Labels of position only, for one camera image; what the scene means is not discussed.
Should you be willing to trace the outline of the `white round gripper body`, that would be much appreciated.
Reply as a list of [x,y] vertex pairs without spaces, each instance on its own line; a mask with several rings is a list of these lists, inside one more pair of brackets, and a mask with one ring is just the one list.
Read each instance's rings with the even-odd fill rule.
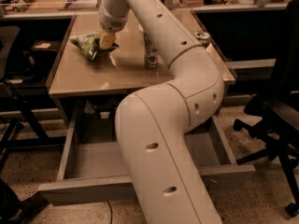
[[127,21],[127,14],[124,16],[112,15],[103,5],[99,7],[99,23],[105,31],[119,32],[124,28]]

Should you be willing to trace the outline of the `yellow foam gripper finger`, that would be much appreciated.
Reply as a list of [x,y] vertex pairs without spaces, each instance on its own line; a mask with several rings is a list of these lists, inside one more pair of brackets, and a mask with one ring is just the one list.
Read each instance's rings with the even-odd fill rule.
[[100,49],[109,49],[116,40],[116,36],[114,32],[108,32],[105,30],[101,30],[99,32],[99,46]]

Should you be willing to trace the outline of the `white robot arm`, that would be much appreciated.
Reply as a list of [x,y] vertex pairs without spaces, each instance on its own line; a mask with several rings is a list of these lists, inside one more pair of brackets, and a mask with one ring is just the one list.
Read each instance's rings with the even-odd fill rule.
[[144,216],[148,224],[222,224],[184,140],[221,105],[221,71],[160,0],[102,0],[99,21],[118,32],[130,13],[172,76],[117,108],[116,135]]

